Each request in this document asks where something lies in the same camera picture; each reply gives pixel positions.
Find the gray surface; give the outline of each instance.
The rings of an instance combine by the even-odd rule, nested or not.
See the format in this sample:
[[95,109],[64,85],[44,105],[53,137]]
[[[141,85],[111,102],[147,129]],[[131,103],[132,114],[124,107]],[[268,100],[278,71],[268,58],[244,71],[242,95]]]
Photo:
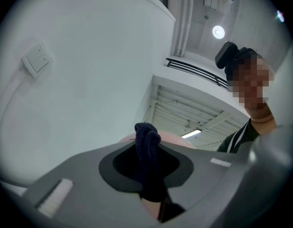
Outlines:
[[[117,158],[120,154],[127,151],[128,149],[134,147],[134,142],[129,143],[128,145],[117,149],[114,152],[106,155],[99,163],[99,171],[102,178],[113,188],[117,191],[123,192],[141,192],[143,189],[143,185],[138,181],[132,180],[122,174],[120,174],[114,167],[113,161]],[[191,173],[194,170],[194,164],[190,158],[186,155],[183,155],[177,151],[172,150],[171,148],[167,148],[162,144],[158,145],[158,148],[165,151],[166,154],[178,159],[179,166],[175,169],[172,173],[167,175],[163,181],[166,188],[171,187],[179,187],[182,186],[186,180],[190,177]]]
[[[75,155],[36,181],[23,198],[39,204],[61,178],[74,182],[54,220],[74,227],[150,227],[159,225],[144,207],[138,194],[119,192],[99,173],[99,163],[107,154],[131,142],[117,143]],[[162,145],[188,156],[194,171],[182,187],[169,189],[173,202],[188,209],[197,203],[226,173],[227,168],[210,163],[213,157],[231,161],[234,154],[194,150],[162,142]]]
[[35,206],[61,178],[67,178],[74,186],[54,220],[78,228],[157,225],[138,194],[116,191],[99,173],[100,160],[126,144],[117,143],[69,158],[37,180],[23,198]]
[[[36,205],[61,178],[69,178],[74,187],[54,221],[73,227],[245,227],[275,201],[293,169],[291,127],[278,128],[254,143],[246,142],[237,154],[162,142],[188,156],[194,171],[184,185],[168,189],[172,201],[188,210],[160,224],[138,194],[116,191],[101,178],[100,160],[127,144],[132,142],[73,156],[36,181],[25,193],[25,200]],[[213,164],[212,158],[229,161],[231,166]]]
[[30,222],[38,228],[72,228],[71,226],[63,225],[56,220],[48,219],[39,213],[29,202],[22,199],[19,195],[12,191],[7,191],[8,197],[14,202],[25,217],[29,218]]
[[228,167],[211,163],[212,158],[232,162],[235,154],[192,150],[170,143],[162,143],[174,151],[188,156],[194,164],[194,171],[181,187],[169,188],[173,202],[189,209],[204,197],[223,178]]

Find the person's neck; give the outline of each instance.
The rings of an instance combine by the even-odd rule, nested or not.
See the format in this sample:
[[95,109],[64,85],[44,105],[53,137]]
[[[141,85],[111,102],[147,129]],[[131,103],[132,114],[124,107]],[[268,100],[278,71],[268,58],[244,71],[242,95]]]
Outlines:
[[251,124],[260,135],[266,134],[276,128],[275,119],[266,104],[264,108],[250,110],[249,113],[251,116]]

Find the green jacket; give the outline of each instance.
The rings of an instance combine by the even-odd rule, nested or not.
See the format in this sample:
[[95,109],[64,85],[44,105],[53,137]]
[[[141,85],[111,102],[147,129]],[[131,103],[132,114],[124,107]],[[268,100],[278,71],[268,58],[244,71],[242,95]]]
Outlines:
[[230,153],[237,153],[240,145],[242,143],[248,142],[248,141],[254,141],[258,136],[259,133],[255,130],[255,128],[252,126],[251,124],[251,119],[248,121],[247,126],[246,126],[246,130],[244,131],[241,139],[238,141],[238,143],[235,145],[235,143],[237,142],[238,138],[240,137],[241,133],[243,132],[244,128],[246,125],[244,125],[238,132],[231,134],[230,136],[228,136],[223,142],[222,144],[219,146],[219,148],[217,149],[218,152],[227,152],[228,146],[230,144],[230,142],[232,141],[232,138],[235,134],[235,137],[233,139],[232,142],[232,146],[230,149]]

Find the dark blue cloth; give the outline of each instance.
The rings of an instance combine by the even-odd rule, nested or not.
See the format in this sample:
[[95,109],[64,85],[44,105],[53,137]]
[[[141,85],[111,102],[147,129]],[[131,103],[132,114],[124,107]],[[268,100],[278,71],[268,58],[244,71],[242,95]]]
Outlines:
[[165,193],[157,151],[161,137],[150,123],[137,123],[135,131],[139,168],[135,171],[134,179],[143,184],[143,198],[160,202]]

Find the switch panel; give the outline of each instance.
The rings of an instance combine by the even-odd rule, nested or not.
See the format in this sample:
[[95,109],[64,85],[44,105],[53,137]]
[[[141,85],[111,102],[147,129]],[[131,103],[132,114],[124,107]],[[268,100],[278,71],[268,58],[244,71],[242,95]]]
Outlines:
[[43,55],[43,51],[41,49],[41,47],[35,46],[33,47],[27,54],[26,57],[28,59],[28,61],[30,62],[30,64],[32,64],[33,62],[35,62],[41,55]]
[[52,63],[43,43],[35,45],[27,54],[22,56],[21,60],[34,78],[37,78]]
[[42,54],[36,61],[34,61],[31,65],[35,72],[37,73],[42,69],[43,66],[45,66],[48,63],[48,60],[46,59],[45,55]]

